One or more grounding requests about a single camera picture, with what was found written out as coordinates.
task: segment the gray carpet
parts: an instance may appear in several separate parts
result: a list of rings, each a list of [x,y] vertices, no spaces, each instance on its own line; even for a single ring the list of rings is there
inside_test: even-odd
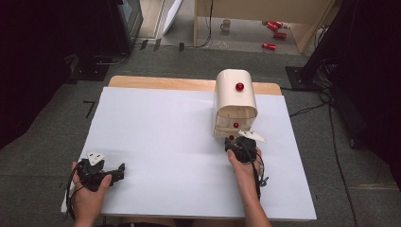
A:
[[[114,75],[215,79],[223,69],[249,71],[253,81],[289,87],[285,66],[303,66],[307,57],[152,46],[135,48],[110,67],[105,81],[64,84],[29,131],[0,150],[0,226],[72,226],[60,213],[71,162],[79,157],[96,108],[90,104]],[[320,104],[315,93],[283,91],[292,114]],[[401,197],[388,166],[369,150],[353,150],[332,111],[340,163],[349,186],[358,226],[399,226]],[[354,226],[333,150],[328,107],[291,118],[317,220],[275,221],[273,226]],[[109,218],[116,223],[116,218]]]

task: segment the table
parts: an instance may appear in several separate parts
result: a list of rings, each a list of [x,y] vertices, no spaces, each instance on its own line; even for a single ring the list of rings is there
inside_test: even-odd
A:
[[[300,53],[304,53],[336,0],[213,0],[212,17],[280,21],[290,29]],[[212,0],[195,1],[194,45],[197,45],[198,17],[209,17]]]
[[[214,85],[203,79],[111,79],[80,155],[105,154],[105,170],[126,163],[125,179],[108,190],[103,215],[243,218],[223,143],[213,137]],[[267,144],[258,144],[269,151],[262,153],[270,179],[261,204],[270,219],[316,219],[280,88],[253,86],[263,94],[255,97],[261,110],[253,129],[268,136]]]

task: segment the red ball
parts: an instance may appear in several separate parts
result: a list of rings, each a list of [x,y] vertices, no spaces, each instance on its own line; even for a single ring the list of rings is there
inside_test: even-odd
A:
[[[236,88],[237,91],[242,92],[242,90],[244,90],[244,84],[243,83],[238,83],[235,86],[235,88]]]

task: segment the white container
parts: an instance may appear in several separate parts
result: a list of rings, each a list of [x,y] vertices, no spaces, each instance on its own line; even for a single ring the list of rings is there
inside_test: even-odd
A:
[[[214,135],[238,137],[249,131],[257,117],[251,75],[245,70],[226,69],[218,74],[214,98]]]

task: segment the hand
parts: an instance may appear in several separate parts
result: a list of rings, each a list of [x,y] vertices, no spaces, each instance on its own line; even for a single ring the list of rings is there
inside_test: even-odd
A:
[[[256,161],[253,162],[257,174],[259,175],[260,172],[260,157],[262,155],[262,151],[259,148],[256,148],[257,154],[256,155]],[[255,186],[255,181],[254,181],[254,175],[253,175],[253,167],[251,163],[241,163],[239,162],[235,154],[232,150],[228,149],[227,150],[227,156],[228,160],[230,161],[231,165],[233,166],[234,169],[234,174],[236,178],[236,183],[238,185],[239,193],[241,194],[241,197],[244,196],[256,196],[256,186]]]
[[[95,220],[100,215],[103,206],[104,196],[112,181],[112,175],[107,175],[103,178],[99,189],[93,192],[85,187],[82,188],[82,183],[77,172],[73,177],[75,190],[78,190],[72,198],[72,206],[76,216],[75,226],[93,226]]]

